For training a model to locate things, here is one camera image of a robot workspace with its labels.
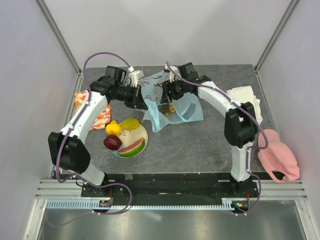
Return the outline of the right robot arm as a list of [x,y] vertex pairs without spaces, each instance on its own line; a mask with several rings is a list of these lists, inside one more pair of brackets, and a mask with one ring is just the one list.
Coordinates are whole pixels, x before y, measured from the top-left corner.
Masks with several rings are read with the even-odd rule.
[[250,157],[258,132],[253,104],[231,98],[208,76],[198,75],[191,62],[179,67],[166,63],[164,70],[169,74],[163,84],[168,100],[178,100],[190,93],[209,103],[224,117],[224,137],[232,151],[229,191],[235,197],[242,196],[252,183]]

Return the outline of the fake watermelon slice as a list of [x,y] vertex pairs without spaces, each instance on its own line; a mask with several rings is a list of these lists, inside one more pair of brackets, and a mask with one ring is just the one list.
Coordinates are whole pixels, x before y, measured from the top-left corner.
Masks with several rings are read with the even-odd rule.
[[145,146],[146,140],[142,137],[136,142],[134,142],[132,145],[119,150],[117,154],[123,158],[132,158],[140,154],[144,150]]

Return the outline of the yellow fake mango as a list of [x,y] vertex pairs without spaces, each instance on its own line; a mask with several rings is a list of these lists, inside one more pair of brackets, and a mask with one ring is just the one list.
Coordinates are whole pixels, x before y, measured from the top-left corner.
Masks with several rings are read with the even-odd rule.
[[125,119],[120,126],[125,130],[135,130],[140,126],[140,122],[136,118],[128,118]]

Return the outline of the cream and blue plate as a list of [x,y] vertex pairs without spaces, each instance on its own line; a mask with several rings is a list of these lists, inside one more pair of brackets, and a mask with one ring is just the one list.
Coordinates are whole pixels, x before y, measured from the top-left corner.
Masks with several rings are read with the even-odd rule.
[[141,124],[136,129],[121,127],[121,133],[118,137],[122,145],[118,150],[111,150],[111,152],[120,158],[136,157],[145,150],[148,143],[147,130]]

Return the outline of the red fake apple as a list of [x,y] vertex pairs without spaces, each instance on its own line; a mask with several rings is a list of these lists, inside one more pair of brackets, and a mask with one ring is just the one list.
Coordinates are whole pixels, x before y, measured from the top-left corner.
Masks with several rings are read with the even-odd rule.
[[115,134],[108,135],[104,139],[103,144],[107,149],[112,150],[112,151],[119,150],[120,147],[123,145],[120,138]]

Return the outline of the left aluminium frame post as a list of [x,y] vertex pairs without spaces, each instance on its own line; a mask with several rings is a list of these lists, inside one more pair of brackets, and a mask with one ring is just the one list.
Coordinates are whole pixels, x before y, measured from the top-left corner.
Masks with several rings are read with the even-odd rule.
[[55,36],[56,40],[58,41],[61,49],[65,53],[66,57],[68,58],[72,68],[75,70],[77,75],[80,75],[82,73],[81,67],[77,63],[74,55],[71,52],[71,49],[69,48],[62,32],[60,31],[58,24],[56,23],[49,7],[47,6],[46,2],[44,0],[35,0],[35,3],[37,4],[42,16],[46,20],[47,24],[49,25],[53,35]]

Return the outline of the white folded cloth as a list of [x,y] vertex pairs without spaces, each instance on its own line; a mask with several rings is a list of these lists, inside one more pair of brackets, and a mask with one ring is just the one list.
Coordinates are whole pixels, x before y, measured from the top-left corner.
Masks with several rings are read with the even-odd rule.
[[226,94],[229,95],[234,100],[237,100],[241,103],[250,102],[254,107],[256,121],[259,124],[262,123],[263,117],[261,114],[261,107],[260,107],[261,100],[256,97],[251,86],[235,87],[227,90]]

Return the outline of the fake brown grape cluster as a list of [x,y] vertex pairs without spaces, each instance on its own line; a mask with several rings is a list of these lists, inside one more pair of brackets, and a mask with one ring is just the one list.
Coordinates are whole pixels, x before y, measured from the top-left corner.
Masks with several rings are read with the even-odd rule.
[[166,117],[176,112],[175,108],[171,103],[161,105],[159,111]]

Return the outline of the floral orange napkin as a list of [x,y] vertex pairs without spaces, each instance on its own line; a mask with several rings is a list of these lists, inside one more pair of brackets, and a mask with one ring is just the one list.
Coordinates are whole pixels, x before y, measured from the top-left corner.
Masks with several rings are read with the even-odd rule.
[[[86,96],[88,94],[87,90],[76,92],[74,94],[74,113],[76,113],[82,104],[84,103]],[[100,130],[104,129],[108,123],[111,122],[111,104],[109,103],[106,105],[102,111],[98,114],[97,118],[95,119],[91,130]]]

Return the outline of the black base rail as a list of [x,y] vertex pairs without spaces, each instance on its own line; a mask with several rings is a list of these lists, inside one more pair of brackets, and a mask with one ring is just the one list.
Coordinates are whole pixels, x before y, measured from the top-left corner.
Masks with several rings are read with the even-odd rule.
[[250,176],[237,182],[229,173],[153,173],[153,174],[106,174],[98,186],[83,186],[81,195],[113,197],[126,185],[134,198],[160,194],[186,194],[211,198],[255,198],[257,183]]

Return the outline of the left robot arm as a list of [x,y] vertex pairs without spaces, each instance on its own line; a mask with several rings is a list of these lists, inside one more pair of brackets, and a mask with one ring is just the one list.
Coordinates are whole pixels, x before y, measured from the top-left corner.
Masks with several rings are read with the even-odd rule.
[[56,179],[63,183],[60,169],[73,172],[71,177],[79,177],[92,185],[92,191],[99,197],[106,196],[110,185],[106,173],[91,163],[91,155],[85,147],[85,140],[100,112],[112,100],[124,102],[126,107],[145,110],[141,86],[138,81],[144,77],[142,70],[129,67],[123,70],[108,66],[104,76],[93,81],[88,87],[84,103],[69,123],[60,132],[51,132],[48,145]]

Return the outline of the light blue plastic bag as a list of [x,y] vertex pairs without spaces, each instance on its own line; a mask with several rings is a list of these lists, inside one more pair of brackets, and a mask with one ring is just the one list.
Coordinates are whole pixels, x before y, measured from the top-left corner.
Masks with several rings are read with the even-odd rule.
[[[197,96],[185,93],[182,98],[172,102],[161,102],[163,94],[162,83],[169,81],[169,73],[160,71],[138,81],[147,110],[144,111],[143,121],[150,121],[152,131],[157,133],[168,124],[182,124],[202,121],[203,109]],[[160,107],[172,104],[175,113],[165,116],[160,112]]]

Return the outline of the pink cap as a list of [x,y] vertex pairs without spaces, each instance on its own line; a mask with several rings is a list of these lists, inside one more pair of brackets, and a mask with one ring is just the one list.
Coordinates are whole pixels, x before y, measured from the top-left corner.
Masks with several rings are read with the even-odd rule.
[[270,128],[258,136],[257,153],[264,170],[276,183],[285,183],[300,178],[300,168],[290,148],[281,142],[279,134]]

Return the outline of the aluminium frame post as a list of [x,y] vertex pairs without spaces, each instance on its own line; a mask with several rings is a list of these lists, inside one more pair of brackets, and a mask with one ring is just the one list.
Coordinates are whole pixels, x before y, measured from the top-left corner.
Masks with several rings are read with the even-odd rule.
[[273,31],[267,45],[265,46],[261,56],[259,57],[254,70],[255,73],[258,74],[261,67],[263,66],[265,60],[267,59],[268,55],[270,54],[271,50],[273,49],[274,45],[276,44],[278,38],[280,37],[282,31],[286,27],[288,21],[290,20],[292,14],[294,13],[296,7],[300,3],[300,0],[291,0],[286,7],[282,17],[280,18],[275,30]]
[[56,23],[49,7],[47,6],[46,2],[44,0],[35,0],[35,3],[37,4],[42,16],[46,20],[47,24],[49,25],[53,35],[55,36],[56,40],[58,41],[61,49],[65,53],[66,57],[68,58],[72,68],[75,70],[77,75],[80,75],[82,73],[81,67],[77,63],[74,55],[71,52],[71,49],[69,48],[62,32],[60,31],[58,24]]

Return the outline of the right aluminium frame post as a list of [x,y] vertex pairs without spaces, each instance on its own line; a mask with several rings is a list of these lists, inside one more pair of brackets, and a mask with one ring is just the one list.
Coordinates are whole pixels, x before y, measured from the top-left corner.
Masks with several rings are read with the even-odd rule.
[[286,27],[288,21],[290,20],[292,14],[294,13],[296,7],[300,3],[300,0],[291,0],[286,7],[282,17],[280,18],[275,30],[273,31],[267,45],[265,46],[261,56],[259,57],[254,70],[255,73],[258,74],[261,67],[263,66],[265,60],[267,59],[268,55],[270,54],[271,50],[273,49],[274,45],[276,44],[278,38],[280,37],[282,31]]

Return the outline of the yellow fake lemon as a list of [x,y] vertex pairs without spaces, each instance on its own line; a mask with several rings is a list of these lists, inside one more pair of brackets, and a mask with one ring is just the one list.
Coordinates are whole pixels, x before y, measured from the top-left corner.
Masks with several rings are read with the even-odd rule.
[[116,120],[113,120],[108,125],[106,125],[105,131],[108,135],[118,136],[122,132],[122,128]]

